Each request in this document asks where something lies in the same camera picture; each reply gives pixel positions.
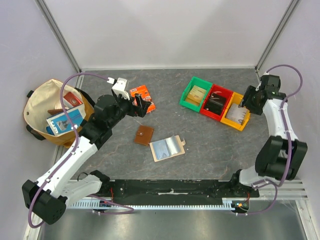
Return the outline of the brown leather card wallet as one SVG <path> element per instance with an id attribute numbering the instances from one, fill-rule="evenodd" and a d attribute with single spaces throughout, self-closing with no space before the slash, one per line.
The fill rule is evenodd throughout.
<path id="1" fill-rule="evenodd" d="M 154 128 L 146 125 L 140 125 L 134 138 L 134 143 L 148 146 L 151 142 Z"/>

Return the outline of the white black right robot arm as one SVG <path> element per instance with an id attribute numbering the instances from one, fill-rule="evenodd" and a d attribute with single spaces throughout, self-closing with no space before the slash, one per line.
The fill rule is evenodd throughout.
<path id="1" fill-rule="evenodd" d="M 293 180 L 307 153 L 308 146 L 299 141 L 288 115 L 289 96 L 280 91 L 279 76 L 264 74 L 259 85 L 250 85 L 240 106 L 251 114 L 264 115 L 269 137 L 258 153 L 255 164 L 247 169 L 239 169 L 232 175 L 229 191 L 235 197 L 242 196 L 247 189 L 273 184 L 278 186 Z"/>

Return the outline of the beige card holder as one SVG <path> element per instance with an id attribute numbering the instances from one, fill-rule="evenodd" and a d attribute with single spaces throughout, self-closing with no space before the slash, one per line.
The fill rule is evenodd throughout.
<path id="1" fill-rule="evenodd" d="M 154 162 L 159 162 L 185 154 L 185 140 L 179 135 L 174 135 L 149 144 Z"/>

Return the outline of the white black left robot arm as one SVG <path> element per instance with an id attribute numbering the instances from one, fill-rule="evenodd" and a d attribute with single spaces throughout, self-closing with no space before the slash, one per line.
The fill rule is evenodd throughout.
<path id="1" fill-rule="evenodd" d="M 27 180 L 22 185 L 31 228 L 36 228 L 32 223 L 32 214 L 52 225 L 73 203 L 95 193 L 103 197 L 110 192 L 109 177 L 98 170 L 74 184 L 67 183 L 112 136 L 112 129 L 120 120 L 125 116 L 143 118 L 150 105 L 151 102 L 143 100 L 138 93 L 128 99 L 121 93 L 106 94 L 98 98 L 93 114 L 82 123 L 79 134 L 67 152 L 36 181 Z"/>

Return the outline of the silver white credit card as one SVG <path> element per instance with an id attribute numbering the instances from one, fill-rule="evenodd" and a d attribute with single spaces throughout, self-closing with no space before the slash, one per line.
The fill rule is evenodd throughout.
<path id="1" fill-rule="evenodd" d="M 237 124 L 242 125 L 247 113 L 248 113 L 247 108 L 239 107 L 238 104 L 232 103 L 226 113 L 225 118 Z"/>

